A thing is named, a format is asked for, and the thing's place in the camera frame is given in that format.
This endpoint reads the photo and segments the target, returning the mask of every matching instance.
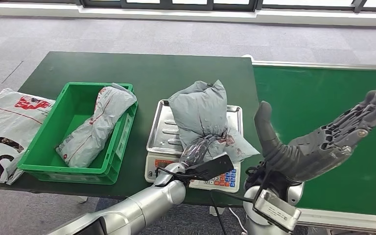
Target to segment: green plastic crate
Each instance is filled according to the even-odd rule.
[[[98,92],[111,83],[69,82],[18,163],[18,168],[41,181],[112,185],[118,180],[136,102],[119,118],[105,148],[88,168],[72,168],[55,151],[67,135],[90,118]],[[133,92],[132,84],[119,85]]]

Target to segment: white plastic bag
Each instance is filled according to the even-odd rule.
[[[86,168],[103,150],[122,114],[136,102],[129,90],[113,83],[100,90],[94,114],[55,149],[69,167]]]
[[[12,184],[23,173],[17,163],[53,104],[9,88],[0,92],[0,183]]]
[[[179,137],[185,149],[195,139],[213,135],[222,137],[209,146],[204,161],[227,152],[233,163],[259,154],[227,121],[227,94],[223,84],[197,81],[169,98]]]

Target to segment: digital scale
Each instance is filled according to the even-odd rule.
[[[243,135],[243,114],[239,106],[227,105],[228,125]],[[178,162],[184,151],[179,140],[178,127],[167,100],[160,100],[156,109],[149,140],[146,145],[145,179],[154,182],[157,167]],[[219,189],[226,192],[237,192],[240,186],[240,163],[233,164],[230,172],[215,177],[209,181],[193,180],[190,188]]]

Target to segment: gray carpet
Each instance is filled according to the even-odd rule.
[[[376,64],[376,29],[137,20],[0,17],[0,90],[17,90],[49,51],[242,56],[256,60]],[[0,191],[0,235],[39,235],[105,200]],[[231,234],[237,220],[224,212]],[[181,205],[142,234],[221,234],[208,207]]]

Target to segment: white mailer bag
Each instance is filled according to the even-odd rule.
[[[0,183],[12,184],[22,174],[17,163],[50,112],[54,100],[0,92]]]

